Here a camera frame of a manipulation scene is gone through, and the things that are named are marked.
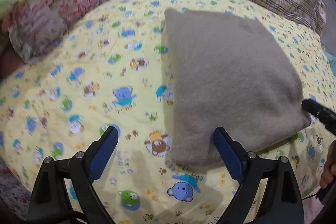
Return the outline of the right hand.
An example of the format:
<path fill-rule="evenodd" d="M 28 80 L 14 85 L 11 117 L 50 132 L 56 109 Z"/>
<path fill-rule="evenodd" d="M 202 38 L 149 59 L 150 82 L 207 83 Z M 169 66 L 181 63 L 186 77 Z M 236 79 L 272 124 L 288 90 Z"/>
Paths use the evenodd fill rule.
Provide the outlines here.
<path fill-rule="evenodd" d="M 323 173 L 321 174 L 320 186 L 325 189 L 333 180 L 335 176 L 335 164 L 332 160 L 327 159 L 324 165 Z"/>

